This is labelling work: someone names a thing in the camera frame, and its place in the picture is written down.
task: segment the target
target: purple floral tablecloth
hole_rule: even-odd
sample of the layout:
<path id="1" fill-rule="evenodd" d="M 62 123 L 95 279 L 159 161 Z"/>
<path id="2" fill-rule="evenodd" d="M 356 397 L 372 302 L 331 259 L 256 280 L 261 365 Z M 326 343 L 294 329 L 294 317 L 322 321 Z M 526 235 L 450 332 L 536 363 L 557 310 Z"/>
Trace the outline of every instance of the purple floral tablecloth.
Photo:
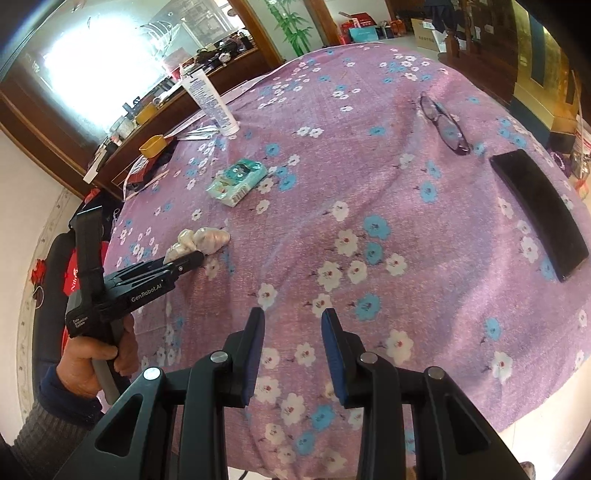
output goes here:
<path id="1" fill-rule="evenodd" d="M 422 92 L 473 153 L 447 148 Z M 385 44 L 320 50 L 230 103 L 237 135 L 182 142 L 168 174 L 126 202 L 113 271 L 165 254 L 178 233 L 224 228 L 230 244 L 136 312 L 142 366 L 185 368 L 241 330 L 267 331 L 255 396 L 226 409 L 228 464 L 279 478 L 356 472 L 362 412 L 335 398 L 320 334 L 345 330 L 404 368 L 440 365 L 497 430 L 539 406 L 590 352 L 586 262 L 559 283 L 488 158 L 525 149 L 571 209 L 591 218 L 540 144 L 454 70 Z M 271 174 L 231 209 L 205 189 L 241 158 Z M 412 457 L 414 441 L 407 430 Z"/>

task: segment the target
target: smartphone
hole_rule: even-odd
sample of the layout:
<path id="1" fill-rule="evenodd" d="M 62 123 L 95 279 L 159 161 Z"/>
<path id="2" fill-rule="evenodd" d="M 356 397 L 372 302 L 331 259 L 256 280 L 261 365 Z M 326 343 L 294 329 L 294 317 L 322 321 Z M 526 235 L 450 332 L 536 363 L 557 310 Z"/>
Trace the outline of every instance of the smartphone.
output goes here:
<path id="1" fill-rule="evenodd" d="M 589 250 L 560 195 L 524 150 L 491 157 L 491 164 L 525 211 L 556 276 L 565 281 Z"/>

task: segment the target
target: window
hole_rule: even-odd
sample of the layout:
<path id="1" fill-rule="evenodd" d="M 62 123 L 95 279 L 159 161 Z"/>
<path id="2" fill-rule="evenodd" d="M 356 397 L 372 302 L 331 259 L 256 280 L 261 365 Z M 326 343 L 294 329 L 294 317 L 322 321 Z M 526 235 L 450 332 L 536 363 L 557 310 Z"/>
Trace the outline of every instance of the window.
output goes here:
<path id="1" fill-rule="evenodd" d="M 126 115 L 125 103 L 244 28 L 227 0 L 96 0 L 74 8 L 79 3 L 67 0 L 19 60 L 71 123 L 98 141 Z"/>

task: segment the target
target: decorative wall border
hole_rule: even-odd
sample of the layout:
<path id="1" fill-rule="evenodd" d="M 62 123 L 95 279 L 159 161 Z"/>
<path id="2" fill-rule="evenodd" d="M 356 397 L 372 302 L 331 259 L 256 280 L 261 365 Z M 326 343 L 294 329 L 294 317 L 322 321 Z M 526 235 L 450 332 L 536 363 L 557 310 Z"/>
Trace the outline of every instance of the decorative wall border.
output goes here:
<path id="1" fill-rule="evenodd" d="M 72 192 L 63 189 L 57 198 L 43 231 L 39 236 L 37 247 L 33 253 L 29 273 L 35 267 L 38 258 L 46 258 L 53 240 L 62 233 L 64 223 L 70 220 L 71 213 L 67 206 L 70 202 L 80 203 L 80 199 Z M 34 287 L 29 276 L 24 285 L 21 309 L 18 315 L 17 330 L 17 388 L 21 418 L 24 422 L 33 407 L 33 323 L 35 318 Z"/>

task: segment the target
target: person's hand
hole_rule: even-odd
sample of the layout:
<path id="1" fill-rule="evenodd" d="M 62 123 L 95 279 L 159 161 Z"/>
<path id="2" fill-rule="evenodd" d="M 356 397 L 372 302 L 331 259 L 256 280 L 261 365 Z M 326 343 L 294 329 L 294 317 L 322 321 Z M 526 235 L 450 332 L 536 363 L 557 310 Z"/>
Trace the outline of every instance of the person's hand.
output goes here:
<path id="1" fill-rule="evenodd" d="M 133 316 L 127 315 L 123 319 L 123 326 L 125 330 L 119 348 L 84 336 L 68 340 L 56 369 L 58 378 L 67 390 L 84 398 L 94 398 L 102 390 L 91 359 L 113 360 L 117 357 L 114 367 L 122 377 L 129 377 L 139 370 Z"/>

